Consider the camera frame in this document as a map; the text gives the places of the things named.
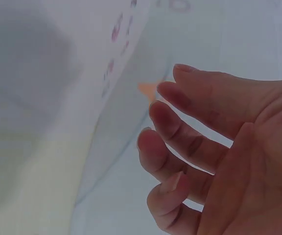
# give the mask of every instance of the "palm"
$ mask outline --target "palm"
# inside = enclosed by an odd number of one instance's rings
[[[228,149],[211,141],[167,105],[152,104],[157,132],[142,132],[138,146],[142,166],[166,182],[148,197],[158,226],[172,235],[282,234],[282,83],[262,88],[257,81],[199,70],[175,70],[174,76],[177,84],[161,84],[160,94],[234,144]],[[214,175],[184,163],[165,143]],[[160,188],[178,171],[186,176],[162,197]],[[181,204],[185,198],[203,204],[203,213]]]

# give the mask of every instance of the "orange star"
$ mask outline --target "orange star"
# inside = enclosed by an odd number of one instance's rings
[[[160,84],[161,81],[156,83],[139,83],[138,89],[139,91],[144,94],[147,99],[149,100],[149,104],[151,104],[156,97],[156,88],[157,85]]]

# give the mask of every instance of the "finger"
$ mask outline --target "finger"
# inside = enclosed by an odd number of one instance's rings
[[[227,147],[201,135],[160,101],[151,105],[149,114],[163,140],[184,159],[210,173],[216,172]]]
[[[187,176],[179,172],[155,187],[147,198],[158,227],[171,235],[196,235],[201,213],[182,203],[188,195],[188,185]]]
[[[217,172],[203,208],[199,234],[224,234],[247,201],[253,151],[253,123],[245,123]]]
[[[255,122],[263,110],[282,97],[282,81],[255,81],[186,65],[176,65],[173,74],[194,105],[243,122]]]
[[[158,85],[159,94],[181,112],[199,120],[208,128],[234,140],[244,122],[229,118],[213,110],[193,103],[174,82]]]
[[[156,131],[145,129],[138,138],[139,158],[142,167],[160,182],[177,172],[184,172],[192,182],[188,199],[204,204],[213,176],[193,168],[170,152]]]

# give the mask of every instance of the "white surface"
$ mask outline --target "white surface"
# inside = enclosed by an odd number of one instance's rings
[[[190,10],[179,10],[188,4]],[[140,82],[155,83],[165,73],[172,80],[173,63],[252,79],[282,79],[282,0],[156,2],[97,126],[71,235],[163,234],[145,203],[158,182],[138,160],[137,135],[151,122],[148,100],[137,87]],[[181,117],[207,137],[231,144],[199,122]],[[94,170],[96,164],[103,165],[102,172]]]
[[[69,233],[91,135],[149,3],[0,0],[0,235]]]

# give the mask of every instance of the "pink mark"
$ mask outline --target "pink mark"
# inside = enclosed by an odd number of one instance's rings
[[[122,18],[123,18],[123,14],[120,15],[119,19],[117,20],[116,25],[114,26],[114,29],[112,32],[112,41],[113,42],[117,40],[117,37],[119,35]]]
[[[108,64],[107,71],[109,71],[109,73],[112,73],[112,72],[113,72],[114,63],[115,63],[115,60],[112,59],[112,60],[110,61],[110,63]]]

